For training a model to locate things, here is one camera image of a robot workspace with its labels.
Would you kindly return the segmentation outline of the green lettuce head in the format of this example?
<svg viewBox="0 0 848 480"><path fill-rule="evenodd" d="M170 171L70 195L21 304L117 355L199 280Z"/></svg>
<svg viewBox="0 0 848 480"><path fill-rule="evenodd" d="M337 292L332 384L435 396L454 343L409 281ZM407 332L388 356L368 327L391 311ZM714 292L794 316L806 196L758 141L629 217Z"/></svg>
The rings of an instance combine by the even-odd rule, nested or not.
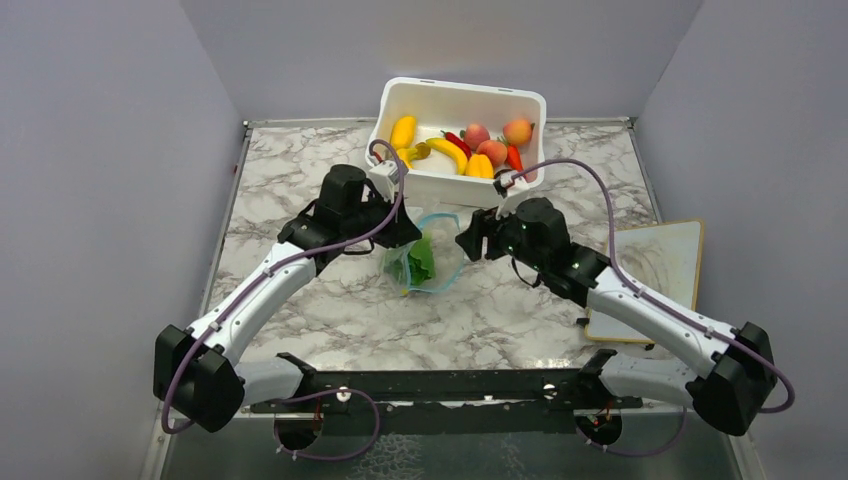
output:
<svg viewBox="0 0 848 480"><path fill-rule="evenodd" d="M389 251L384 259L384 272L398 284L409 287L433 280L436 266L431 238L424 236L404 249Z"/></svg>

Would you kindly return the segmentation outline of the clear zip top bag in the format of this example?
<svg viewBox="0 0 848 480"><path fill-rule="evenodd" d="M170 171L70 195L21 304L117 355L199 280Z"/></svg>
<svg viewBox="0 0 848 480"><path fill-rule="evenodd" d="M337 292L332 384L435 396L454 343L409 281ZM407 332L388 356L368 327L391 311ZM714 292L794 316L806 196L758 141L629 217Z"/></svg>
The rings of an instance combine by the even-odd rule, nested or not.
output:
<svg viewBox="0 0 848 480"><path fill-rule="evenodd" d="M387 250L382 274L400 296L442 293L458 279L465 264L465 254L455 242L460 218L455 213L430 213L421 216L416 226L422 237Z"/></svg>

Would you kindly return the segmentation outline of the peach orange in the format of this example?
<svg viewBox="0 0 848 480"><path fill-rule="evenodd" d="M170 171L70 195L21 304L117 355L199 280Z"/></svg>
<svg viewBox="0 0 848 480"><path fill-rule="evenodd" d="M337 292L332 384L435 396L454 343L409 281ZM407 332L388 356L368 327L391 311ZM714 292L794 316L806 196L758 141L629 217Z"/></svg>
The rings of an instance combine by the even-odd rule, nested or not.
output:
<svg viewBox="0 0 848 480"><path fill-rule="evenodd" d="M515 119L503 127L503 139L508 145L522 147L532 140L534 128L535 124L525 118Z"/></svg>

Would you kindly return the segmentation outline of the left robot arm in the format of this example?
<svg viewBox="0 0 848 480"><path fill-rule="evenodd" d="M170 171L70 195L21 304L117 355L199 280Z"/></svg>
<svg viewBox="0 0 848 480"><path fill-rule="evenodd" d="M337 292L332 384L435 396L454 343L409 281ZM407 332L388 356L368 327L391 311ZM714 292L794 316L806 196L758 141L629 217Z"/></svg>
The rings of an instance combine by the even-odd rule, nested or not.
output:
<svg viewBox="0 0 848 480"><path fill-rule="evenodd" d="M360 242L405 246L422 234L406 213L404 163L368 171L331 167L319 196L286 222L261 264L211 312L155 341L153 393L164 411L189 424L221 430L244 406L279 399L298 411L313 401L314 384L292 360L241 360L263 326L297 291L346 248Z"/></svg>

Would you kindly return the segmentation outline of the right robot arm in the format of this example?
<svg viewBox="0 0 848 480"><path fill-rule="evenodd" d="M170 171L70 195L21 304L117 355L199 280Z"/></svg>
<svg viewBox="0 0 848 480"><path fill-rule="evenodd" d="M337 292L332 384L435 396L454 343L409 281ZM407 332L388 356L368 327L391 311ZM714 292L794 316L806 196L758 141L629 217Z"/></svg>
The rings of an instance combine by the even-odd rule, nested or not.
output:
<svg viewBox="0 0 848 480"><path fill-rule="evenodd" d="M571 240L564 215L544 198L508 215L477 210L455 238L472 261L507 256L533 269L556 296L617 319L670 353L669 361L612 353L577 380L579 398L600 407L613 397L656 399L693 409L728 435L745 434L777 384L768 333L702 316L618 272L601 252Z"/></svg>

